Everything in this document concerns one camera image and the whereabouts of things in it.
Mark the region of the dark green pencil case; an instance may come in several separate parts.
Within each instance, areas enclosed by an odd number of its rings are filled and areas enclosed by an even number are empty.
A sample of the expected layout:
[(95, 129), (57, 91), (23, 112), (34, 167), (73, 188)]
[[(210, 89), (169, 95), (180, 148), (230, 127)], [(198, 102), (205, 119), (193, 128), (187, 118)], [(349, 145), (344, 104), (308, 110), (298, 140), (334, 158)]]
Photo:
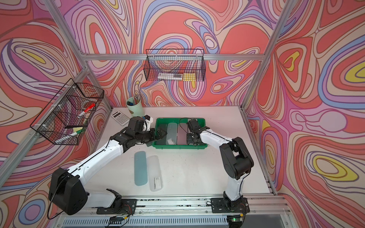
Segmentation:
[(167, 136), (167, 124), (161, 124), (158, 126), (157, 130), (160, 133), (160, 139), (156, 141), (156, 145), (166, 145)]

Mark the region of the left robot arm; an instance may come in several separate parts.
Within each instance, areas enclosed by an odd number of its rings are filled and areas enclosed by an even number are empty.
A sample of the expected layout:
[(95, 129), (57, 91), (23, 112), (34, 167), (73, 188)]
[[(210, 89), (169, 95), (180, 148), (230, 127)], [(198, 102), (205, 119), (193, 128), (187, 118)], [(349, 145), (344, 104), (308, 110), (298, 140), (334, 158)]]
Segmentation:
[(48, 199), (67, 215), (74, 215), (84, 208), (101, 208), (112, 214), (123, 209), (121, 195), (107, 189), (105, 192), (88, 192), (85, 185), (104, 166), (135, 145), (151, 144), (167, 136), (161, 128), (152, 128), (150, 116), (132, 117), (127, 127), (111, 136), (108, 142), (79, 163), (58, 168), (51, 177)]

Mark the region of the clear rounded pencil case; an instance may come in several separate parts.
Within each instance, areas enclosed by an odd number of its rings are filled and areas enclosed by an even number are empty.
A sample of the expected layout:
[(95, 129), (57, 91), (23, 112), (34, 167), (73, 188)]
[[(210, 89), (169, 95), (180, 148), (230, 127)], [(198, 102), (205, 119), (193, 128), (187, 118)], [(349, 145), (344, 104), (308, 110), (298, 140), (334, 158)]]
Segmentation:
[(150, 191), (160, 191), (163, 188), (163, 180), (158, 156), (154, 155), (147, 158), (147, 174)]

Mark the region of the pink pencil case with label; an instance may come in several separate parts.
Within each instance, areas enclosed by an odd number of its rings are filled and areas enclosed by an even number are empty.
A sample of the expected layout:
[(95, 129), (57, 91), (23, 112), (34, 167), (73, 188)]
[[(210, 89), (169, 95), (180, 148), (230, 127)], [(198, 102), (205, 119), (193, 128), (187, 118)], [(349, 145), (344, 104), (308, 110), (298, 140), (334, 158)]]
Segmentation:
[(178, 145), (187, 145), (187, 134), (188, 134), (188, 126), (186, 123), (181, 123), (177, 129), (177, 144)]

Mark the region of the teal pencil case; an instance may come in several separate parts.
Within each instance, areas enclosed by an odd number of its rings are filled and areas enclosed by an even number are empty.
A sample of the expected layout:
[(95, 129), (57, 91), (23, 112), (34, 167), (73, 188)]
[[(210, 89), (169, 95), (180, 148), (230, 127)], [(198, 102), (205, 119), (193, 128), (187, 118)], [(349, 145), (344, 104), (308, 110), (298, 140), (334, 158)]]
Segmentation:
[(136, 186), (143, 186), (148, 182), (147, 157), (145, 151), (134, 155), (134, 181)]

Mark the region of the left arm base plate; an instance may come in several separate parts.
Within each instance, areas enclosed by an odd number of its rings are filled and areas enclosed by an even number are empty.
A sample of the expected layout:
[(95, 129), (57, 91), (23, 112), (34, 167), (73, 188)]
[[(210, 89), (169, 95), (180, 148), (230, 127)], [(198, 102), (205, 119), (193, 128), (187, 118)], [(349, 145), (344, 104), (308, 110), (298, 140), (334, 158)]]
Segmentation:
[(99, 215), (118, 215), (128, 214), (134, 215), (136, 210), (137, 199), (116, 199), (114, 203), (108, 208), (97, 208)]

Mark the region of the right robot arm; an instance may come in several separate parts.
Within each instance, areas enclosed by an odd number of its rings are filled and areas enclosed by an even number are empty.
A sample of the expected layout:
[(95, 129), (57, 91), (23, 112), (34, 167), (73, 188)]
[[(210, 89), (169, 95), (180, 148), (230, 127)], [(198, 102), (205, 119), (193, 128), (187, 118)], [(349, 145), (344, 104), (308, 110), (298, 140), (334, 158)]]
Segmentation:
[(217, 149), (221, 153), (224, 170), (229, 176), (222, 203), (216, 204), (211, 201), (211, 205), (224, 208), (228, 212), (244, 209), (246, 203), (242, 196), (242, 186), (254, 167), (245, 142), (240, 137), (225, 137), (207, 126), (200, 126), (196, 119), (188, 121), (187, 126), (188, 143), (207, 144)]

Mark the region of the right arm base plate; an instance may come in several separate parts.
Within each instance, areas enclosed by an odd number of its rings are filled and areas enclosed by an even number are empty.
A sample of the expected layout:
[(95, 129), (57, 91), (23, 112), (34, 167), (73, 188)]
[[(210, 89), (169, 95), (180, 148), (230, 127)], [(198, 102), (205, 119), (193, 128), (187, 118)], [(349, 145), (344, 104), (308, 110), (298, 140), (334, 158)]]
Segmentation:
[(212, 213), (243, 213), (250, 212), (248, 200), (241, 197), (235, 201), (230, 201), (228, 198), (211, 198), (208, 205), (212, 208)]

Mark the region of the clear frosted pencil case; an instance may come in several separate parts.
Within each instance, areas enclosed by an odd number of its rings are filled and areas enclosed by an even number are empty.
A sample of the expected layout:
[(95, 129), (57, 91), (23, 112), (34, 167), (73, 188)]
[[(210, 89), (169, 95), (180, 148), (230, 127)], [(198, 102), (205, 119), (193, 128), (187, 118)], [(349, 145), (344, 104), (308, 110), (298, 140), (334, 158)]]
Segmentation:
[(166, 136), (166, 144), (167, 145), (177, 145), (177, 123), (169, 123), (167, 126), (167, 136)]

